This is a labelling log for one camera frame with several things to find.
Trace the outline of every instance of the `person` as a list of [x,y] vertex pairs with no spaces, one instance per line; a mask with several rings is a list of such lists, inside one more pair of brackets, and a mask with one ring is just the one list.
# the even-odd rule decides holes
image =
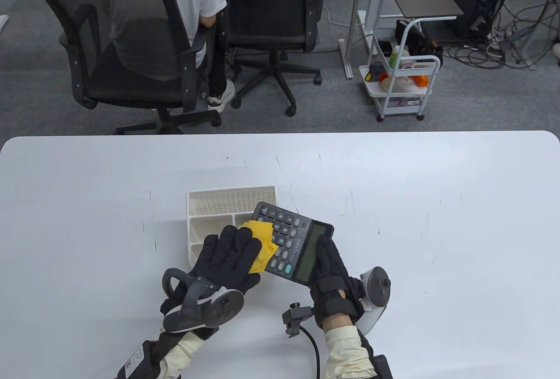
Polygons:
[[[225,51],[217,41],[215,30],[218,14],[226,7],[226,0],[176,1],[191,45],[199,25],[212,29],[208,31],[204,48],[196,54],[196,67],[200,67],[208,55],[208,110],[221,112],[235,96],[234,83],[226,79]],[[166,53],[173,45],[161,0],[110,0],[108,12],[112,23],[111,38],[127,69],[158,81],[179,77],[178,62],[170,60],[172,54]],[[154,20],[158,13],[161,19]],[[151,25],[150,39],[146,39],[146,30],[137,30],[140,24]]]
[[[260,281],[260,275],[249,274],[249,271],[261,247],[260,241],[252,237],[250,229],[238,230],[227,226],[220,237],[206,237],[192,274],[245,294]],[[316,267],[310,291],[315,321],[324,331],[329,350],[326,378],[376,377],[372,364],[373,350],[355,325],[364,314],[358,301],[360,292],[357,285],[360,281],[348,275],[336,245],[328,237],[320,237],[317,241]],[[165,315],[179,307],[185,294],[186,290],[179,283],[171,297],[162,304],[162,313]],[[196,351],[217,331],[218,328],[204,327],[180,334],[163,332],[152,349],[152,363],[159,361],[159,365],[150,379],[177,379],[190,365]]]

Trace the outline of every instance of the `cream sleeve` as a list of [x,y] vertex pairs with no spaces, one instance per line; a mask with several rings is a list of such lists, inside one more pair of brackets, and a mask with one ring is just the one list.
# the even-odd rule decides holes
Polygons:
[[325,333],[325,341],[329,349],[326,379],[366,379],[377,375],[354,325],[331,329]]
[[157,379],[176,379],[186,369],[192,357],[204,340],[193,333],[186,333],[180,342],[160,361],[160,375]]

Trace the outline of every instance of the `gray carpet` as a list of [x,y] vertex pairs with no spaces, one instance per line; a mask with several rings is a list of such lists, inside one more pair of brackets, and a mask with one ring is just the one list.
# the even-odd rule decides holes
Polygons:
[[[542,2],[508,0],[508,6],[518,11]],[[325,6],[333,21],[348,23],[352,0],[325,0]],[[108,105],[93,111],[80,107],[72,98],[68,60],[58,44],[62,29],[44,0],[0,0],[4,13],[10,21],[0,33],[0,145],[20,135],[105,135],[117,125],[154,115]],[[347,31],[330,25],[326,13],[319,30],[318,50],[336,48]],[[539,30],[528,53],[537,53],[547,35]],[[316,86],[312,78],[287,76],[298,100],[294,118],[284,115],[288,101],[269,80],[247,95],[240,109],[226,107],[221,127],[204,124],[190,132],[548,130],[560,135],[560,69],[552,54],[537,63],[535,71],[480,70],[446,59],[423,122],[410,116],[376,122],[374,105],[357,77],[346,79],[338,53],[292,53],[290,62],[320,67],[323,78]],[[354,73],[366,62],[360,41],[352,51]],[[244,69],[236,86],[251,74]]]

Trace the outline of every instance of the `office chair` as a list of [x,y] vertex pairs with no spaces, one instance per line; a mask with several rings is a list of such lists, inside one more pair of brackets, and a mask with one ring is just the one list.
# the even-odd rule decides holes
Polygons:
[[[68,53],[72,93],[80,105],[157,110],[158,119],[115,133],[182,133],[178,127],[188,123],[221,124],[215,110],[170,115],[173,108],[194,111],[208,90],[206,58],[196,68],[207,30],[199,28],[191,46],[175,0],[45,1],[64,29],[59,41]],[[119,20],[108,17],[109,7]]]
[[255,86],[272,76],[276,79],[290,106],[286,115],[296,114],[296,99],[284,79],[284,73],[313,74],[314,83],[321,84],[321,71],[278,62],[282,51],[302,49],[312,51],[318,41],[317,22],[321,18],[323,0],[228,0],[227,44],[229,47],[268,51],[268,63],[235,59],[234,73],[241,65],[260,69],[260,73],[237,92],[231,103],[234,109],[242,104],[242,97]]

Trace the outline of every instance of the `black pants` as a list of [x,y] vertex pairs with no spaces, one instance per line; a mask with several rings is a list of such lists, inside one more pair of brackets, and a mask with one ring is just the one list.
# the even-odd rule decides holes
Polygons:
[[208,87],[212,97],[218,97],[226,90],[226,51],[218,39],[218,30],[214,25],[206,37],[206,58],[208,67]]

